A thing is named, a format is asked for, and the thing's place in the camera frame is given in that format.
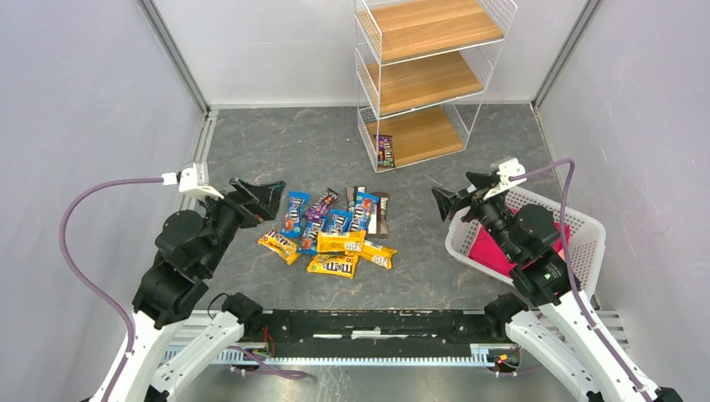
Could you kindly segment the yellow candy bag top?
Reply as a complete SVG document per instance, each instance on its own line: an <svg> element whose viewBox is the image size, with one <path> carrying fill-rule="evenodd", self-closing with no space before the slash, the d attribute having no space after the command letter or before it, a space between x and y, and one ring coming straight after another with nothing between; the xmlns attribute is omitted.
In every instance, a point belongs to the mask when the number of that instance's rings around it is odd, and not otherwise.
<svg viewBox="0 0 710 402"><path fill-rule="evenodd" d="M316 242L316 251L326 253L359 253L363 249L365 230L338 233L320 232Z"/></svg>

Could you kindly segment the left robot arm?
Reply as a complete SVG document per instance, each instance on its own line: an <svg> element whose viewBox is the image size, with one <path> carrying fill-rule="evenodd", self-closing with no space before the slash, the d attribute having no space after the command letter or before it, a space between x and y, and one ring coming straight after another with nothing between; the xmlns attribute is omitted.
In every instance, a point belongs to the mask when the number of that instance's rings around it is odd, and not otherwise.
<svg viewBox="0 0 710 402"><path fill-rule="evenodd" d="M178 396L262 313L242 293L227 297L222 310L176 356L163 358L172 340L208 290L235 235L277 215L286 183L250 184L232 178L221 193L188 169L163 176L181 194L196 199L204 213L171 214L156 237L157 254L132 301L122 351L92 401L175 401Z"/></svg>

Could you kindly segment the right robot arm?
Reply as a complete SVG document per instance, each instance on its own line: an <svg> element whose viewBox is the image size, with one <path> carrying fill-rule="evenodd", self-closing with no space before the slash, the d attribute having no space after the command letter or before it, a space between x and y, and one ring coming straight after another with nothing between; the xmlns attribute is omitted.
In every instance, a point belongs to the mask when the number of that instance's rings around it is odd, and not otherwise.
<svg viewBox="0 0 710 402"><path fill-rule="evenodd" d="M476 221L507 261L518 293L485 307L495 335L526 349L578 401L679 401L632 359L600 321L583 287L569 269L571 254L563 219L540 204L512 212L507 191L493 174L468 172L471 187L454 193L434 187L442 220Z"/></svg>

